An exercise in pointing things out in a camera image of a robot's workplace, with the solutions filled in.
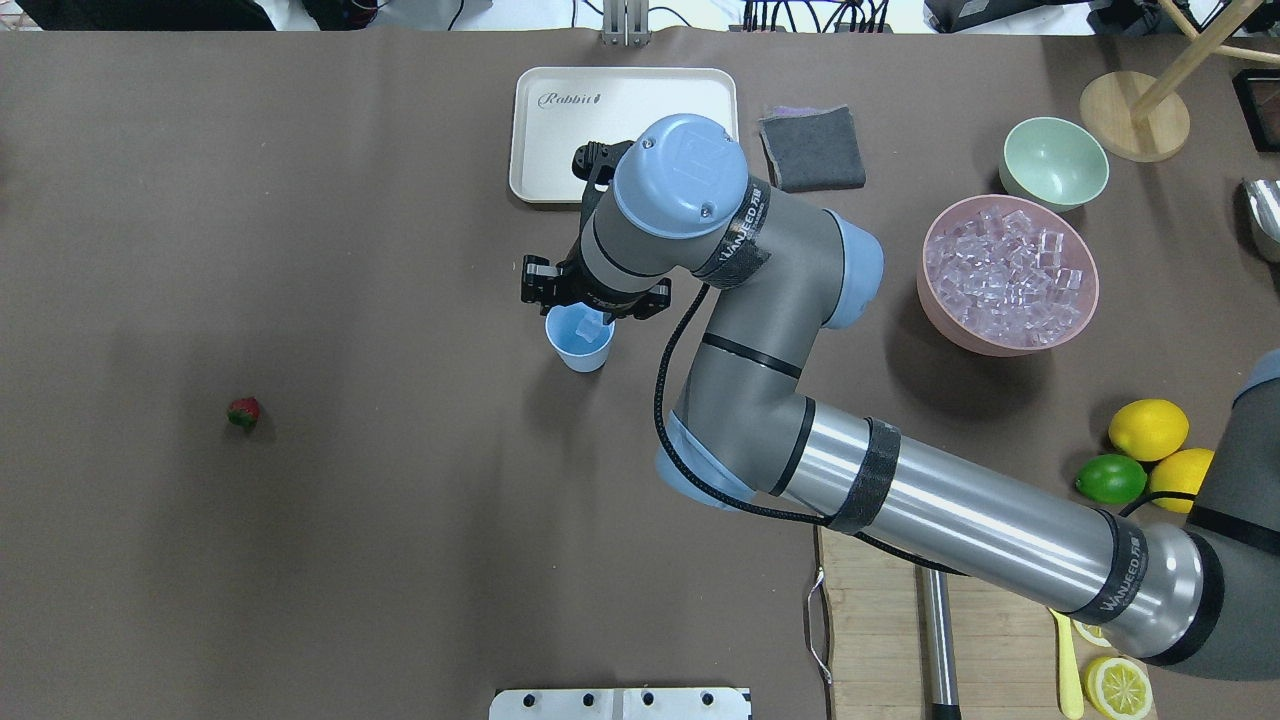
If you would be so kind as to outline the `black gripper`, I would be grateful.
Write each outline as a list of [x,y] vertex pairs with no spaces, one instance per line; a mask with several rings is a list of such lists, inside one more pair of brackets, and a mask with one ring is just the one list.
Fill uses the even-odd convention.
[[672,281],[660,278],[643,291],[621,291],[605,286],[585,266],[554,264],[547,258],[526,254],[521,261],[520,300],[539,307],[582,304],[605,314],[605,322],[623,318],[646,320],[671,305]]

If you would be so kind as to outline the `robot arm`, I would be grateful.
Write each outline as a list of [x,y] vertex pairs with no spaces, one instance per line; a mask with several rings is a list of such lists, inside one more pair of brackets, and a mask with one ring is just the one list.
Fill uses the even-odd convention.
[[914,553],[1100,626],[1121,652],[1219,680],[1277,678],[1277,354],[1257,361],[1180,527],[1140,527],[797,392],[817,334],[851,325],[884,270],[877,238],[753,177],[696,114],[581,146],[579,234],[527,255],[521,299],[607,320],[669,306],[682,268],[717,290],[672,413],[659,361],[660,475],[710,503]]

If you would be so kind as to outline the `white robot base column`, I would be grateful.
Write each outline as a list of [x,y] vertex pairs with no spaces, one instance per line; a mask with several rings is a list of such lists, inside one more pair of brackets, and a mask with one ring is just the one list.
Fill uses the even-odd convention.
[[489,719],[753,719],[749,691],[732,687],[508,689]]

